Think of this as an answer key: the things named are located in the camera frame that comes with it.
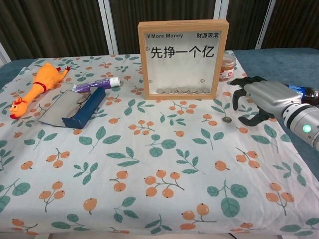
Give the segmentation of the blue glasses case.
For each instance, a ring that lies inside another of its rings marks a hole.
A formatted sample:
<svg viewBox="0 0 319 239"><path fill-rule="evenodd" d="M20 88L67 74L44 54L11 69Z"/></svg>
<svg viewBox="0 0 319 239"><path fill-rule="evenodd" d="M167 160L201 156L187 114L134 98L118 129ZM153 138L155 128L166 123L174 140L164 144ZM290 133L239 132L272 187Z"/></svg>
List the blue glasses case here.
<svg viewBox="0 0 319 239"><path fill-rule="evenodd" d="M67 116L75 108L76 101L83 94L67 90L49 107L38 121L56 127L83 129L106 96L105 89L103 88L91 88L88 93L91 93L91 97L73 118L67 118Z"/></svg>

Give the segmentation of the clear jar with orange contents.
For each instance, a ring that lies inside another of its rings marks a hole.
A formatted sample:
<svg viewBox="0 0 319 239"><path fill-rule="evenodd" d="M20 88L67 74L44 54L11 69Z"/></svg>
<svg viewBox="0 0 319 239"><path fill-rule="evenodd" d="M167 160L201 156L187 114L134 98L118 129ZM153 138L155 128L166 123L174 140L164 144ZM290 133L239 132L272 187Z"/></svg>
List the clear jar with orange contents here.
<svg viewBox="0 0 319 239"><path fill-rule="evenodd" d="M236 58L233 54L224 54L220 70L219 81L227 81L232 75L236 65Z"/></svg>

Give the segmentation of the cola bottle with blue label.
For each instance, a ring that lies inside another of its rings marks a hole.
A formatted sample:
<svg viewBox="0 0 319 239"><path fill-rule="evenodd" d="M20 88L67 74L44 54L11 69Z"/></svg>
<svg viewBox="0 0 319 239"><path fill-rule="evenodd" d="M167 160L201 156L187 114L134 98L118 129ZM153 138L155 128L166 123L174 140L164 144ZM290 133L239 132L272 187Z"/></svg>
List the cola bottle with blue label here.
<svg viewBox="0 0 319 239"><path fill-rule="evenodd" d="M319 106L319 90L312 87L301 87L291 84L288 84L286 86L302 96L301 102L303 104Z"/></svg>

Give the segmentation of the thin-framed eyeglasses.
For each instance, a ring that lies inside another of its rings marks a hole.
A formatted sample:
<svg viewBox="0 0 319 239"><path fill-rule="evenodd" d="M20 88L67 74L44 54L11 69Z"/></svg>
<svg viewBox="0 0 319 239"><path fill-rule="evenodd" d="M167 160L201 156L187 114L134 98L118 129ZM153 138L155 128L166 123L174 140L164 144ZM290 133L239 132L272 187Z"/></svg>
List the thin-framed eyeglasses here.
<svg viewBox="0 0 319 239"><path fill-rule="evenodd" d="M68 114L67 118L73 118L81 110L90 97L91 93L83 94L82 97L76 101L75 108Z"/></svg>

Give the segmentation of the orange rubber chicken toy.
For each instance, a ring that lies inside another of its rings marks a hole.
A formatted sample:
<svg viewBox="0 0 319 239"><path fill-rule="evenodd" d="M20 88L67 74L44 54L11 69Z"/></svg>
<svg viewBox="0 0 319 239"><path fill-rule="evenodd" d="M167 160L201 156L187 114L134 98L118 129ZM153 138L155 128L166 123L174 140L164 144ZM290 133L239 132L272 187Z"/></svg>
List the orange rubber chicken toy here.
<svg viewBox="0 0 319 239"><path fill-rule="evenodd" d="M17 97L12 102L10 111L11 119L18 119L27 112L29 104L40 94L44 94L51 90L57 83L61 82L68 72L70 67L67 66L64 71L60 67L52 66L46 62L41 66L33 78L32 87L23 97Z"/></svg>

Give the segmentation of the purple toothpaste tube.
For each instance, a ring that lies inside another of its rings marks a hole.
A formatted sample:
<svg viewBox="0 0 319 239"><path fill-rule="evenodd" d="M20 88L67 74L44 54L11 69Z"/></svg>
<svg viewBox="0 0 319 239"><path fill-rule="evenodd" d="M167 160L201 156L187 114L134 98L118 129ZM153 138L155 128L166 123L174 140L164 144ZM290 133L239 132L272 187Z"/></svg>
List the purple toothpaste tube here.
<svg viewBox="0 0 319 239"><path fill-rule="evenodd" d="M86 93L86 92L89 92L91 88L111 89L114 87L119 87L120 85L121 85L121 82L118 77L111 77L111 78L96 80L93 82L74 85L72 88L72 91L77 93Z"/></svg>

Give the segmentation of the white partition frame post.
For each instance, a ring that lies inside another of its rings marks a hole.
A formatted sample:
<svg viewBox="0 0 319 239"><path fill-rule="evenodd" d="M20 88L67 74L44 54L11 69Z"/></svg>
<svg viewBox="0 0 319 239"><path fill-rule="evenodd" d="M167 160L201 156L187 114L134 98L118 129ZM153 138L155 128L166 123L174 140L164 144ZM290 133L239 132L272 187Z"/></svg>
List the white partition frame post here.
<svg viewBox="0 0 319 239"><path fill-rule="evenodd" d="M110 6L110 0L98 0L104 35L110 55L118 55L118 45Z"/></svg>
<svg viewBox="0 0 319 239"><path fill-rule="evenodd" d="M8 53L6 52L1 42L0 42L0 59L4 65L11 62L11 58L9 57Z"/></svg>
<svg viewBox="0 0 319 239"><path fill-rule="evenodd" d="M271 16L272 16L275 4L276 4L276 1L277 0L269 0L269 4L267 7L267 11L266 11L266 14L264 17L264 21L263 21L257 42L256 42L255 49L261 49L261 47L262 47L262 44L263 44L263 41L264 41L264 38L266 35L266 31L268 29L268 25L269 25L269 22L270 22L270 19L271 19Z"/></svg>
<svg viewBox="0 0 319 239"><path fill-rule="evenodd" d="M229 0L215 0L213 19L226 19Z"/></svg>

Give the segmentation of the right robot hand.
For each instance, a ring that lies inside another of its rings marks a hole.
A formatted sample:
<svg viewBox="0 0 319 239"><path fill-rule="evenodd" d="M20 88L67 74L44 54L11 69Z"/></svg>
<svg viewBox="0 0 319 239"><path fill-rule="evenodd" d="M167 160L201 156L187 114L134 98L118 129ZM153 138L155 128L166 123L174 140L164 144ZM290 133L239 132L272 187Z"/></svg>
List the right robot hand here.
<svg viewBox="0 0 319 239"><path fill-rule="evenodd" d="M256 126L269 118L283 118L283 113L291 105L300 105L302 96L286 85L277 81L268 81L262 77L236 78L230 85L238 85L241 89L233 93L233 110L238 109L239 98L248 96L257 105L259 112L248 119L239 117L246 126Z"/></svg>

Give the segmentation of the wooden money box frame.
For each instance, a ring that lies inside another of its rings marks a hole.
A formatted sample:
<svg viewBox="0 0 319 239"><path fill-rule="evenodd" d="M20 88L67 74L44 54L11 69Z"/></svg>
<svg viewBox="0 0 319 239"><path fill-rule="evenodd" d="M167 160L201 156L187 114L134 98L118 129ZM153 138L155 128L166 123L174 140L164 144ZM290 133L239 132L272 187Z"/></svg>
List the wooden money box frame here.
<svg viewBox="0 0 319 239"><path fill-rule="evenodd" d="M229 23L225 19L141 21L138 36L147 100L214 99ZM159 88L208 94L157 94Z"/></svg>

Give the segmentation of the floral print tablecloth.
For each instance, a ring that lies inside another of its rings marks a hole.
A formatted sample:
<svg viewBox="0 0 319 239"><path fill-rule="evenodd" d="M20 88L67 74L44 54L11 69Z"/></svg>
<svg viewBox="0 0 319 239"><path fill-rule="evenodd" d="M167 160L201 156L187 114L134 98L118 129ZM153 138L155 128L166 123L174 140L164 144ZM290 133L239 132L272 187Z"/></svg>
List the floral print tablecloth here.
<svg viewBox="0 0 319 239"><path fill-rule="evenodd" d="M214 100L145 100L139 55L51 58L66 78L9 117L45 59L0 69L0 239L107 231L319 239L319 181L275 119L243 125L236 86ZM38 119L74 84L118 76L83 129ZM222 121L232 118L231 123Z"/></svg>

